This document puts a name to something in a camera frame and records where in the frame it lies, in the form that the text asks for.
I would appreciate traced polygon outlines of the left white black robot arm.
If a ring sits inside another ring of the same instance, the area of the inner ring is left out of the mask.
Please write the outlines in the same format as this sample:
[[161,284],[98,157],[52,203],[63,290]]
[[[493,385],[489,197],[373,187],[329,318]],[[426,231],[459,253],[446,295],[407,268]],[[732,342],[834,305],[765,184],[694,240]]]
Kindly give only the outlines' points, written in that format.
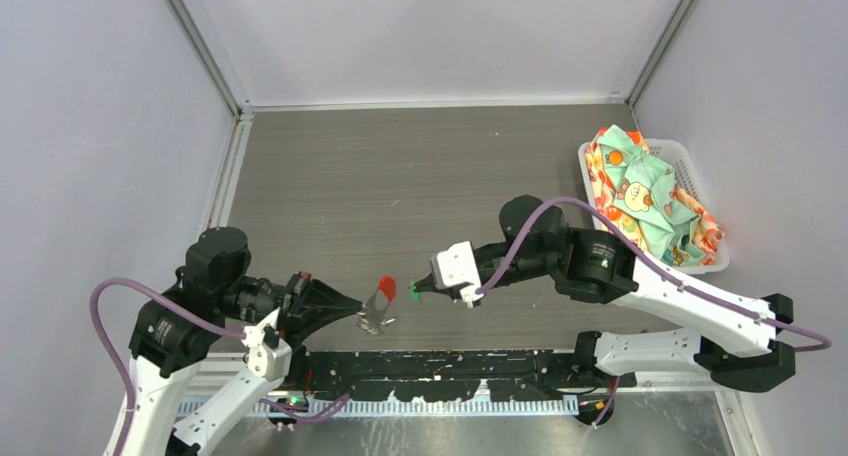
[[[90,317],[124,384],[123,406],[104,450],[107,455],[209,455],[261,398],[298,388],[307,374],[295,356],[317,330],[360,313],[361,301],[305,272],[285,284],[248,276],[248,237],[213,227],[186,251],[175,283],[159,293],[137,281],[111,278],[95,287]],[[128,361],[109,340],[99,312],[114,286],[148,297],[132,330]],[[191,415],[178,409],[211,346],[239,341],[239,372]]]

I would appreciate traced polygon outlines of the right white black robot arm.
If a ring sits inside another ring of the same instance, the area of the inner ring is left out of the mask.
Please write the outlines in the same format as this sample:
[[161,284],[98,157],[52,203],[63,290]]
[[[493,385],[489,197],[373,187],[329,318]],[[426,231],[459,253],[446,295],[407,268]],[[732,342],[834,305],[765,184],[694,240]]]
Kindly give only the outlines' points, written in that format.
[[718,289],[611,232],[568,226],[559,207],[534,196],[505,203],[499,224],[501,242],[463,241],[436,253],[430,273],[412,290],[476,307],[492,289],[546,277],[571,300],[672,323],[665,332],[579,333],[570,368],[584,386],[634,372],[688,372],[732,390],[764,393],[795,375],[795,349],[778,338],[794,317],[789,297],[756,299]]

